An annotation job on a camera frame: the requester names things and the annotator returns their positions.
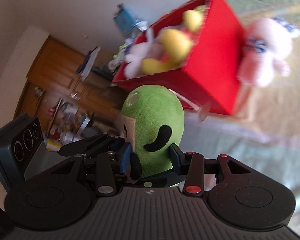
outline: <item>plush toy arm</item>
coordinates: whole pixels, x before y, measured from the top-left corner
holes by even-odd
[[[278,71],[282,76],[289,76],[291,73],[291,69],[289,64],[283,60],[283,59],[278,59],[274,58],[274,68],[276,71]]]

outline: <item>wooden cabinet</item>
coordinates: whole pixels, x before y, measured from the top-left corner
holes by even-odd
[[[120,112],[115,103],[100,96],[102,89],[84,85],[75,73],[84,55],[53,38],[48,39],[28,73],[28,81],[62,94],[64,100],[85,107],[100,120],[114,122]]]

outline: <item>plush toy face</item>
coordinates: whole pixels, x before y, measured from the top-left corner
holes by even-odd
[[[151,85],[133,90],[122,108],[124,138],[137,156],[131,156],[131,178],[171,169],[169,146],[180,143],[183,129],[182,105],[171,91]]]

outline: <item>red box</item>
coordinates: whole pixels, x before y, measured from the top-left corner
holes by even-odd
[[[113,83],[127,91],[145,84],[162,85],[199,106],[210,100],[211,113],[232,114],[240,85],[236,73],[241,60],[243,28],[226,1],[190,0],[160,18],[152,28],[157,35],[163,27],[179,25],[184,11],[204,4],[210,8],[201,30],[196,34],[196,45],[182,68],[126,79],[123,73],[126,64],[123,64]],[[135,43],[144,41],[143,33]]]

